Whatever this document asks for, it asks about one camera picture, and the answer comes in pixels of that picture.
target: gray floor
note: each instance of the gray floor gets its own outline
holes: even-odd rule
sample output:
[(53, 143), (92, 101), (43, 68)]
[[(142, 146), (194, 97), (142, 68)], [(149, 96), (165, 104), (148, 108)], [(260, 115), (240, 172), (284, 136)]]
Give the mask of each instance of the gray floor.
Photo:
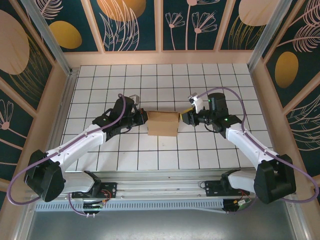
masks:
[(281, 201), (238, 215), (199, 210), (36, 212), (28, 240), (295, 240)]

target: brown cardboard box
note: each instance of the brown cardboard box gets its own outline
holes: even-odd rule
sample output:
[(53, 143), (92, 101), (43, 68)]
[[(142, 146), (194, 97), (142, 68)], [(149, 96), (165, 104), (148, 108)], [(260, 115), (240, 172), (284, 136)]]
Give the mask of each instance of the brown cardboard box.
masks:
[(176, 137), (179, 127), (179, 113), (148, 111), (148, 135)]

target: cable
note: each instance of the cable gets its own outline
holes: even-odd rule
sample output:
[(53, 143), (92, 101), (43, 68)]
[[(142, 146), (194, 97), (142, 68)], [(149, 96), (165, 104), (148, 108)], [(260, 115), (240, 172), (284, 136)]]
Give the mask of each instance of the cable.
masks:
[(211, 133), (215, 133), (215, 134), (217, 134), (218, 132), (217, 131), (212, 131), (212, 130), (210, 130), (209, 128), (207, 128), (207, 125), (204, 125), (204, 127), (205, 127), (205, 129), (207, 129), (209, 132), (211, 132)]
[(271, 158), (274, 158), (276, 159), (277, 161), (279, 161), (280, 163), (282, 164), (285, 164), (295, 170), (297, 170), (299, 173), (302, 173), (306, 178), (308, 178), (314, 185), (315, 187), (315, 191), (314, 191), (314, 195), (308, 199), (305, 199), (305, 200), (290, 200), (290, 199), (286, 199), (286, 198), (282, 198), (283, 201), (285, 202), (289, 202), (289, 203), (295, 203), (295, 204), (303, 204), (303, 203), (308, 203), (308, 202), (311, 202), (313, 201), (314, 199), (317, 198), (317, 196), (319, 195), (319, 187), (318, 187), (318, 184), (317, 182), (309, 175), (307, 174), (306, 172), (304, 172), (303, 170), (301, 170), (299, 167), (289, 163), (289, 162), (286, 162), (285, 160), (271, 154), (270, 152), (266, 151), (262, 146), (260, 146), (246, 131), (245, 131), (245, 120), (246, 120), (246, 117), (247, 117), (247, 113), (246, 113), (246, 109), (245, 109), (245, 104), (244, 104), (244, 101), (240, 98), (240, 96), (235, 92), (233, 91), (232, 89), (228, 88), (228, 87), (223, 87), (223, 86), (219, 86), (219, 87), (214, 87), (202, 94), (200, 94), (198, 96), (198, 98), (201, 98), (202, 96), (214, 91), (214, 90), (218, 90), (218, 89), (224, 89), (224, 90), (228, 90), (230, 92), (232, 92), (237, 98), (238, 100), (240, 101), (241, 103), (241, 107), (242, 107), (242, 111), (243, 111), (243, 119), (242, 119), (242, 123), (241, 123), (241, 128), (242, 128), (242, 131), (243, 133), (245, 134), (245, 136), (254, 144), (256, 145), (261, 151), (265, 152), (266, 155), (268, 155), (269, 157)]
[(119, 122), (121, 120), (121, 118), (124, 116), (125, 114), (125, 110), (126, 110), (126, 98), (125, 96), (123, 96), (122, 94), (118, 94), (118, 97), (119, 98), (122, 98), (123, 100), (123, 109), (122, 109), (122, 112), (120, 114), (120, 116), (113, 122), (111, 122), (110, 124), (106, 125), (106, 126), (103, 126), (103, 127), (100, 127), (100, 128), (97, 128), (97, 129), (94, 129), (94, 130), (91, 130), (91, 131), (88, 131), (86, 134), (83, 134), (81, 136), (79, 136), (78, 138), (76, 138), (75, 140), (73, 140), (72, 142), (70, 142), (68, 145), (66, 145), (65, 147), (61, 148), (58, 152), (55, 152), (49, 156), (46, 156), (45, 158), (39, 160), (39, 161), (36, 161), (35, 163), (27, 166), (25, 169), (23, 169), (22, 171), (20, 171), (16, 176), (14, 176), (11, 180), (11, 182), (9, 183), (9, 186), (6, 190), (6, 196), (9, 200), (10, 203), (12, 203), (13, 205), (17, 205), (17, 206), (23, 206), (23, 205), (27, 205), (27, 204), (31, 204), (31, 203), (34, 203), (35, 201), (39, 200), (40, 197), (36, 197), (30, 201), (26, 201), (26, 202), (18, 202), (18, 201), (15, 201), (12, 196), (11, 196), (11, 188), (14, 184), (14, 182), (18, 179), (18, 177), (20, 177), (23, 173), (25, 173), (26, 171), (28, 171), (29, 169), (32, 169), (33, 167), (39, 165), (39, 164), (42, 164), (44, 163), (45, 161), (57, 156), (58, 154), (62, 153), (64, 150), (68, 149), (69, 147), (71, 147), (73, 144), (77, 143), (78, 141), (80, 141), (81, 139), (83, 138), (86, 138), (88, 135), (90, 134), (93, 134), (95, 132), (98, 132), (98, 131), (101, 131), (103, 129), (106, 129), (106, 128), (109, 128), (111, 126), (113, 126), (114, 124), (116, 124), (117, 122)]

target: robotic arm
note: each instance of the robotic arm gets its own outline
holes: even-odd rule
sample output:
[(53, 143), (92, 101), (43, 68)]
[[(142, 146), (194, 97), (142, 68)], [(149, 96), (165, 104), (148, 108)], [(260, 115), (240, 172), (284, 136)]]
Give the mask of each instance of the robotic arm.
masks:
[(208, 95), (209, 110), (203, 107), (203, 102), (199, 99), (196, 93), (189, 97), (193, 108), (182, 114), (182, 121), (193, 126), (212, 125), (214, 131), (236, 145), (256, 169), (256, 174), (242, 170), (231, 170), (224, 173), (221, 184), (225, 190), (232, 188), (255, 193), (265, 204), (296, 191), (294, 170), (266, 155), (266, 151), (292, 164), (291, 158), (286, 154), (279, 156), (276, 152), (269, 150), (247, 129), (244, 129), (265, 150), (262, 151), (253, 144), (242, 129), (242, 121), (235, 115), (229, 114), (223, 93), (217, 92)]
[(147, 112), (143, 108), (137, 109), (136, 105), (138, 104), (138, 96), (125, 97), (125, 111), (121, 120), (108, 128), (88, 135), (90, 131), (109, 125), (121, 115), (124, 102), (122, 98), (119, 98), (113, 108), (98, 116), (87, 129), (75, 138), (46, 153), (40, 150), (35, 151), (30, 157), (29, 165), (46, 156), (59, 153), (60, 149), (65, 148), (58, 155), (29, 169), (25, 173), (24, 182), (45, 202), (54, 200), (60, 194), (72, 192), (84, 192), (95, 197), (101, 191), (101, 180), (89, 171), (68, 173), (66, 170), (90, 149), (120, 134), (122, 129), (130, 130), (145, 124), (148, 120)]

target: white grid table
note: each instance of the white grid table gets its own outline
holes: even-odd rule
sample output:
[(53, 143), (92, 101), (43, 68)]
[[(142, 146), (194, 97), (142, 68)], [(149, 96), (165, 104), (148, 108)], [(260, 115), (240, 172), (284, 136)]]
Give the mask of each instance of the white grid table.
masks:
[[(73, 92), (62, 143), (87, 128), (114, 106), (118, 94), (140, 96), (146, 111), (182, 112), (188, 96), (214, 87), (229, 87), (244, 101), (247, 129), (267, 147), (272, 144), (246, 64), (146, 64), (82, 66)], [(242, 119), (236, 97), (224, 91), (229, 113)], [(206, 109), (208, 98), (203, 97)], [(220, 134), (179, 123), (178, 136), (149, 136), (147, 125), (113, 137), (91, 149), (68, 171), (136, 171), (251, 168), (253, 165)]]

